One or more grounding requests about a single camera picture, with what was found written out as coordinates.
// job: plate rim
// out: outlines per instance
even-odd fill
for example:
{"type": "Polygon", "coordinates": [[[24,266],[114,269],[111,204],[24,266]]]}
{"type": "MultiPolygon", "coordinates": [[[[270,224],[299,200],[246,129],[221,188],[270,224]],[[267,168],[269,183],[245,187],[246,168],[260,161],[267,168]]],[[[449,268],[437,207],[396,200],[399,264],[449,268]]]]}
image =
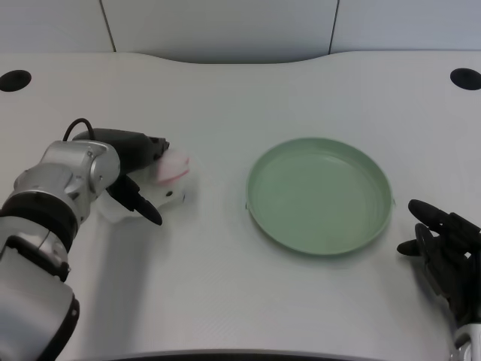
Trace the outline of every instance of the plate rim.
{"type": "Polygon", "coordinates": [[[294,138],[294,139],[290,139],[288,141],[283,141],[279,144],[276,144],[274,145],[273,147],[270,147],[269,149],[267,149],[253,164],[253,166],[250,168],[249,170],[249,174],[247,176],[247,184],[246,184],[246,205],[247,205],[247,210],[249,211],[249,213],[252,215],[252,217],[254,218],[255,222],[258,224],[258,226],[262,229],[262,231],[268,235],[271,239],[273,239],[274,241],[276,241],[277,243],[283,245],[284,247],[287,247],[291,250],[295,250],[297,252],[300,252],[300,253],[305,253],[305,254],[310,254],[310,255],[314,255],[314,256],[336,256],[336,255],[340,255],[340,254],[345,254],[345,253],[349,253],[349,252],[353,252],[354,250],[361,250],[362,248],[366,247],[368,244],[370,244],[372,241],[374,241],[379,235],[380,233],[382,233],[386,227],[389,225],[390,223],[390,220],[392,218],[392,209],[394,207],[394,197],[393,197],[393,194],[392,194],[392,186],[391,186],[391,182],[389,181],[389,178],[387,177],[386,173],[383,171],[383,169],[379,166],[379,164],[377,164],[377,162],[372,159],[370,156],[368,156],[365,152],[363,152],[362,150],[358,149],[357,147],[354,147],[350,144],[347,144],[347,143],[344,143],[343,141],[338,141],[337,139],[332,139],[332,138],[324,138],[324,137],[305,137],[305,138],[294,138]],[[259,217],[256,216],[255,212],[253,211],[253,207],[252,207],[252,202],[250,200],[250,195],[249,195],[249,185],[250,185],[250,180],[251,180],[251,177],[252,177],[252,174],[253,174],[253,171],[254,169],[256,168],[256,166],[258,165],[258,163],[268,154],[270,153],[272,150],[278,148],[278,147],[282,147],[288,143],[293,143],[293,142],[296,142],[296,141],[333,141],[335,143],[338,143],[338,144],[341,144],[343,146],[347,146],[347,147],[350,147],[356,151],[358,151],[359,153],[363,154],[364,156],[366,156],[380,171],[381,171],[381,174],[383,175],[384,179],[386,180],[386,183],[387,183],[387,186],[388,186],[388,191],[389,191],[389,198],[390,198],[390,203],[389,203],[389,209],[387,211],[387,215],[386,215],[386,218],[383,222],[383,224],[379,227],[379,229],[370,237],[370,238],[367,238],[365,241],[362,242],[362,244],[358,245],[358,246],[355,246],[355,247],[350,247],[349,249],[345,249],[345,250],[342,250],[342,251],[335,251],[335,252],[322,252],[322,253],[319,253],[319,252],[310,252],[310,251],[307,251],[307,250],[301,250],[301,249],[298,249],[296,247],[293,247],[291,245],[288,245],[284,242],[281,242],[279,241],[278,239],[276,239],[267,229],[265,226],[262,225],[262,223],[259,221],[259,217]]]}

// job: table surface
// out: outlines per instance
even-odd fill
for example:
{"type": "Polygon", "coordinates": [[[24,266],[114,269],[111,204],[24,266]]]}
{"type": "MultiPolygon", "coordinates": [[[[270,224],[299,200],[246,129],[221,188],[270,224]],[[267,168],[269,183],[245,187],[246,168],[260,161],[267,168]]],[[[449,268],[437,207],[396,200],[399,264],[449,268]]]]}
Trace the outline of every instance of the table surface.
{"type": "Polygon", "coordinates": [[[281,65],[0,55],[0,74],[32,73],[25,89],[0,93],[1,199],[78,117],[166,137],[192,157],[186,200],[162,210],[162,227],[112,226],[92,208],[69,254],[81,310],[60,359],[218,348],[446,359],[449,313],[396,246],[414,237],[410,199],[479,223],[481,91],[454,86],[455,68],[481,71],[481,53],[342,53],[281,65]],[[256,159],[306,136],[363,150],[391,181],[392,221],[359,252],[292,252],[245,208],[256,159]]]}

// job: green plate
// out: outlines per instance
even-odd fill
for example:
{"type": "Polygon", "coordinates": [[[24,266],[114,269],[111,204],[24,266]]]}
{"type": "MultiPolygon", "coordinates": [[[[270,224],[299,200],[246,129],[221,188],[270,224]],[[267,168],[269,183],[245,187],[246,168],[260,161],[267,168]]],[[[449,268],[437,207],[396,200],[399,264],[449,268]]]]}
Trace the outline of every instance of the green plate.
{"type": "Polygon", "coordinates": [[[365,246],[388,224],[392,203],[389,181],[371,158],[324,138],[272,148],[247,181],[247,207],[261,228],[310,254],[365,246]]]}

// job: black cable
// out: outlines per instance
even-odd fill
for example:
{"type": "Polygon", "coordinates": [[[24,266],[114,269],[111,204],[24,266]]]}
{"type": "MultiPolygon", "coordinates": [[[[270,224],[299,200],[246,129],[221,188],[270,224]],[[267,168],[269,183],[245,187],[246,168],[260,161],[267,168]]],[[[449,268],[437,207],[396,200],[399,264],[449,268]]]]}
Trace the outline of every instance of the black cable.
{"type": "Polygon", "coordinates": [[[92,128],[92,124],[90,124],[90,122],[85,119],[85,118],[79,118],[77,120],[74,120],[72,122],[72,124],[70,126],[68,126],[67,130],[65,131],[65,134],[63,136],[63,139],[62,141],[67,141],[68,140],[68,136],[70,135],[71,131],[73,128],[75,128],[75,126],[79,123],[84,123],[87,127],[87,129],[89,130],[89,137],[90,137],[90,140],[91,141],[94,141],[95,140],[95,135],[93,133],[93,128],[92,128]]]}

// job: white wall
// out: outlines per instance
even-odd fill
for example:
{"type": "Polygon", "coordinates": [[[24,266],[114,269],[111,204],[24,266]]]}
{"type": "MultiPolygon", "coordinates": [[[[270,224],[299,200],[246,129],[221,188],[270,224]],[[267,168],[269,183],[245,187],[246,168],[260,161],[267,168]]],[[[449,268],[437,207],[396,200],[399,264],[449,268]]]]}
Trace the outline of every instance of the white wall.
{"type": "Polygon", "coordinates": [[[481,50],[481,0],[340,0],[331,50],[481,50]]]}
{"type": "Polygon", "coordinates": [[[103,0],[117,51],[185,62],[326,55],[337,0],[103,0]]]}
{"type": "Polygon", "coordinates": [[[0,53],[112,51],[99,0],[0,0],[0,53]]]}
{"type": "MultiPolygon", "coordinates": [[[[481,50],[481,0],[102,1],[117,51],[187,62],[481,50]]],[[[0,53],[108,51],[101,0],[0,0],[0,53]]]]}

